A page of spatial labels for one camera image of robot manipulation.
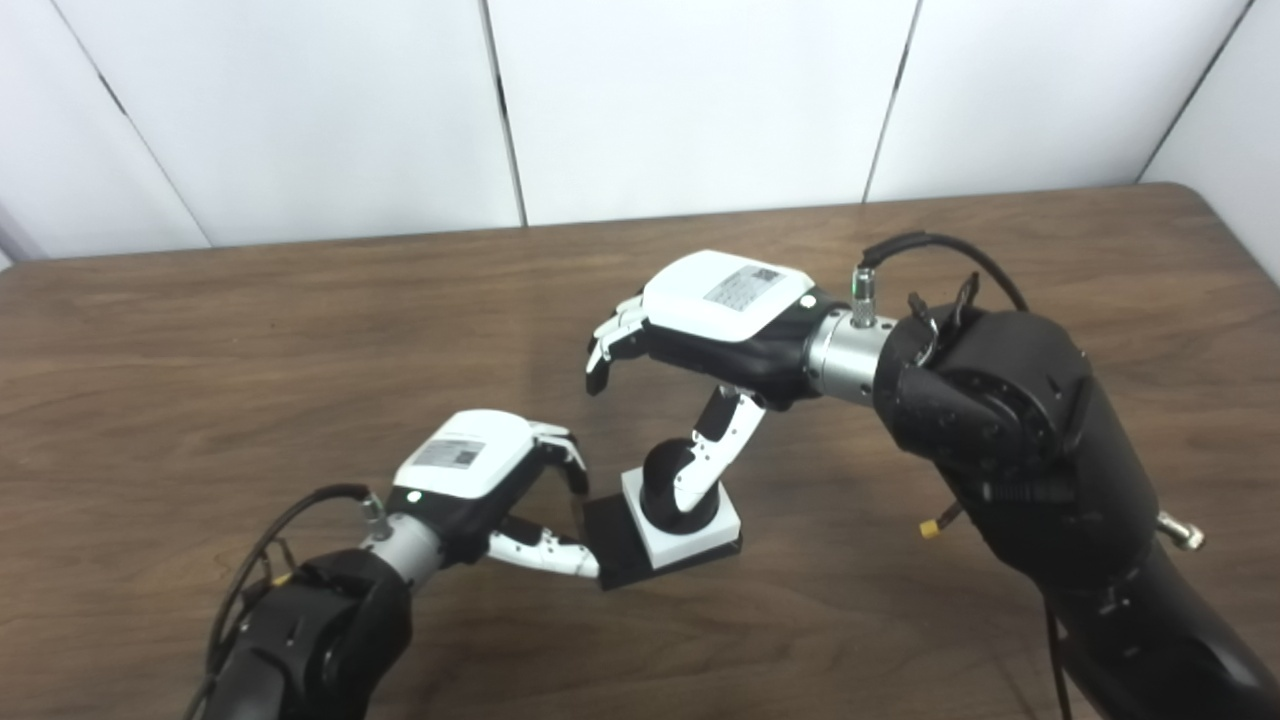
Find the white and black right hand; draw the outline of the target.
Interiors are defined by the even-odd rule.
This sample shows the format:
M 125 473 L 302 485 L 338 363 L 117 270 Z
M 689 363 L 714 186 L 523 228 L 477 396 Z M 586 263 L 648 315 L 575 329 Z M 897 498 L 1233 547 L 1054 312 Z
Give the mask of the white and black right hand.
M 641 356 L 718 384 L 690 438 L 652 454 L 643 511 L 653 525 L 687 532 L 712 514 L 710 492 L 765 414 L 817 396 L 809 352 L 822 324 L 849 309 L 804 272 L 701 250 L 663 268 L 594 331 L 589 395 L 607 387 L 613 363 Z

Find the white and black left hand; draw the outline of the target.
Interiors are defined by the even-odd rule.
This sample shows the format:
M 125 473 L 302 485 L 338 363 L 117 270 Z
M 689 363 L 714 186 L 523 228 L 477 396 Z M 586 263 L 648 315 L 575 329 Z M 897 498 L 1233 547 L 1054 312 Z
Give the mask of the white and black left hand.
M 411 585 L 484 557 L 596 579 L 589 547 L 513 514 L 549 468 L 572 497 L 588 495 L 586 462 L 570 429 L 493 409 L 456 413 L 397 469 L 389 534 L 367 548 Z

